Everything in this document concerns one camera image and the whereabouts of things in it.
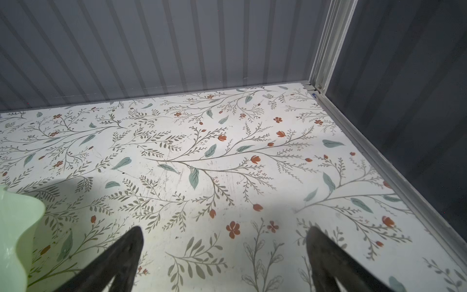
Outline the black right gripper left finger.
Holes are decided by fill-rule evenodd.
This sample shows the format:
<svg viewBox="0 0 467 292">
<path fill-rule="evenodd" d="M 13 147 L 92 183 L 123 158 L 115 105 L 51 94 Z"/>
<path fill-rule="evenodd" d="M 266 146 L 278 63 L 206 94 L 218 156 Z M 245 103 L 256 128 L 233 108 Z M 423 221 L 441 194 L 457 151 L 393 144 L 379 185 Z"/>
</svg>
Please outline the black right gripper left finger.
<svg viewBox="0 0 467 292">
<path fill-rule="evenodd" d="M 142 229 L 135 226 L 56 290 L 102 292 L 109 285 L 111 292 L 130 292 L 133 289 L 143 246 Z"/>
</svg>

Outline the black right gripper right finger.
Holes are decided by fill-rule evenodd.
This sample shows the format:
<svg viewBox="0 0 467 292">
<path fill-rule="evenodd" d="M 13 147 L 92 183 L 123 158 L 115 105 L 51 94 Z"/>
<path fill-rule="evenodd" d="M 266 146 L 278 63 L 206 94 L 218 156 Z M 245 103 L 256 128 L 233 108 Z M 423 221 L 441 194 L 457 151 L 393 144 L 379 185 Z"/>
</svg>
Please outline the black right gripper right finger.
<svg viewBox="0 0 467 292">
<path fill-rule="evenodd" d="M 306 251 L 317 292 L 391 290 L 315 226 L 307 232 Z"/>
</svg>

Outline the pale green wavy fruit bowl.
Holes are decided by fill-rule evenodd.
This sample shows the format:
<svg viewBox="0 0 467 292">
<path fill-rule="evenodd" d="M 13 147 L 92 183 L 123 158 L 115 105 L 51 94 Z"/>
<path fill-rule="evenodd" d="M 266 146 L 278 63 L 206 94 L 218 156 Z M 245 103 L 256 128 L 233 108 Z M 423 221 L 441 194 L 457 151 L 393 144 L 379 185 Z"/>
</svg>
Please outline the pale green wavy fruit bowl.
<svg viewBox="0 0 467 292">
<path fill-rule="evenodd" d="M 25 292 L 32 265 L 34 234 L 45 214 L 37 198 L 1 186 L 1 291 Z"/>
</svg>

